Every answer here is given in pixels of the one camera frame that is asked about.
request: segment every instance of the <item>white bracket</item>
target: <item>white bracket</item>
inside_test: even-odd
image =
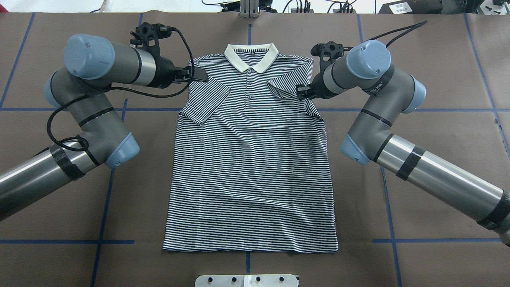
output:
[[[241,18],[258,18],[259,0],[241,0],[239,13]]]
[[[292,274],[201,275],[195,287],[299,287]]]

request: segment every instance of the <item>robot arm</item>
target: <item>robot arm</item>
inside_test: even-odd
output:
[[[204,70],[177,68],[159,55],[158,40],[171,31],[180,34],[161,24],[142,24],[132,32],[131,44],[140,46],[136,49],[85,34],[69,39],[65,67],[48,80],[44,94],[56,112],[64,108],[70,112],[82,133],[56,140],[50,132],[56,112],[51,115],[48,134],[55,144],[0,175],[0,220],[103,163],[113,169],[138,154],[138,144],[105,96],[115,89],[112,83],[166,88],[173,82],[207,81]]]
[[[333,50],[334,45],[322,47]],[[421,105],[425,87],[391,64],[386,46],[369,40],[352,48],[346,57],[330,61],[321,66],[309,86],[296,89],[300,98],[308,99],[330,99],[354,87],[370,95],[342,142],[342,153],[360,164],[376,162],[495,231],[510,246],[507,191],[390,131],[400,113],[413,112]]]

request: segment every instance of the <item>blue plastic cap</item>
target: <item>blue plastic cap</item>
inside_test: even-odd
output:
[[[50,103],[52,106],[60,108],[61,107],[60,104],[57,102],[57,100],[55,100],[55,97],[53,96],[52,93],[52,79],[53,76],[49,78],[46,84],[44,85],[44,97],[46,98],[48,103]]]
[[[140,151],[140,147],[136,143],[132,133],[129,133],[119,146],[113,151],[110,157],[106,160],[106,165],[114,169],[126,161],[132,159]]]
[[[391,65],[391,54],[383,43],[368,40],[352,48],[345,63],[353,75],[370,80],[386,73]]]
[[[74,76],[95,80],[106,75],[115,60],[110,41],[99,36],[76,34],[67,41],[65,67]]]
[[[362,165],[366,165],[370,161],[348,133],[345,135],[344,141],[340,145],[340,151],[348,158]]]
[[[405,110],[402,111],[402,113],[414,112],[416,108],[418,108],[423,103],[423,101],[425,101],[425,95],[427,94],[425,86],[422,83],[418,82],[415,77],[413,77],[413,80],[415,81],[415,93],[413,95],[411,103]]]

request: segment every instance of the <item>shirt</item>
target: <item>shirt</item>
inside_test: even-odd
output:
[[[178,116],[163,249],[337,251],[324,120],[295,92],[312,59],[266,44],[194,61],[209,81]]]

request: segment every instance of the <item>shirt collar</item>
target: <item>shirt collar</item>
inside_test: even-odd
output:
[[[266,55],[260,60],[258,64],[253,67],[248,66],[234,51],[234,49],[245,49],[245,50],[256,50],[256,49],[269,49]],[[274,44],[264,44],[264,45],[227,45],[225,53],[223,53],[227,60],[234,66],[239,72],[244,72],[249,68],[253,68],[258,73],[265,72],[269,66],[275,61],[278,57],[278,49]]]

